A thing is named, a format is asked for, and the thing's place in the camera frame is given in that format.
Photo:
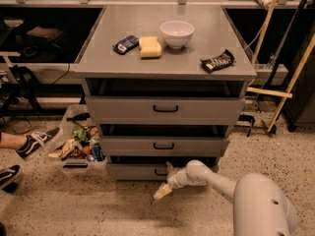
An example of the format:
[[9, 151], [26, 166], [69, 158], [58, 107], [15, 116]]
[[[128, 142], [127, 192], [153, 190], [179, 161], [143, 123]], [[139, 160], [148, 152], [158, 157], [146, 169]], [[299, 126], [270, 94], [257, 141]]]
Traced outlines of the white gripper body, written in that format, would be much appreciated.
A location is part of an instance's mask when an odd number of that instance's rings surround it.
[[183, 188], [188, 185], [188, 175], [185, 167], [174, 167], [171, 168], [167, 174], [167, 183], [173, 189]]

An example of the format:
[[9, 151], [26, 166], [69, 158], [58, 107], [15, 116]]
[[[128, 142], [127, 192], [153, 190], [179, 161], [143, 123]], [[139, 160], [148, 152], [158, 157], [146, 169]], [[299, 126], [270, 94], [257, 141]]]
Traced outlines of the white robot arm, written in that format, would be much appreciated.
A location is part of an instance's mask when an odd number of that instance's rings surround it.
[[156, 200], [185, 186], [210, 186], [233, 204], [234, 236], [290, 236], [297, 228], [296, 208], [269, 177], [248, 173], [230, 180], [199, 160], [185, 167], [167, 164], [166, 182], [154, 194]]

